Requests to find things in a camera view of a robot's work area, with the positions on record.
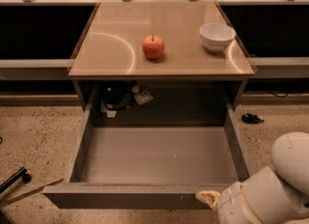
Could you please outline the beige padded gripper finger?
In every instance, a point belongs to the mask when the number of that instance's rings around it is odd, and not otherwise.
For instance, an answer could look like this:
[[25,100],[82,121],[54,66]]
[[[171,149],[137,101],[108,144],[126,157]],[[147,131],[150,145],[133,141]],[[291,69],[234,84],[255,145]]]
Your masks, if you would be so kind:
[[214,190],[203,190],[195,194],[198,201],[208,205],[212,210],[218,209],[220,196],[221,194]]

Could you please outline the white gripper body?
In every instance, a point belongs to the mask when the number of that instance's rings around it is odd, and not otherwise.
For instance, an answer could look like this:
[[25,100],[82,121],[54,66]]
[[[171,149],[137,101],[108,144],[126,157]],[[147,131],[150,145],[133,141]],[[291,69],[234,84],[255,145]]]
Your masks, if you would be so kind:
[[218,203],[220,224],[281,224],[309,217],[308,197],[269,167],[226,188]]

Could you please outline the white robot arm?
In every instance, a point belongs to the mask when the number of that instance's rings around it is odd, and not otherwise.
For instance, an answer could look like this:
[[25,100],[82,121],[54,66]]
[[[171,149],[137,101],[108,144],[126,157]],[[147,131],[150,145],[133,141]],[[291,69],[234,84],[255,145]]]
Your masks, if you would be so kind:
[[272,165],[222,192],[195,198],[216,211],[220,224],[282,224],[309,217],[309,134],[289,132],[275,140]]

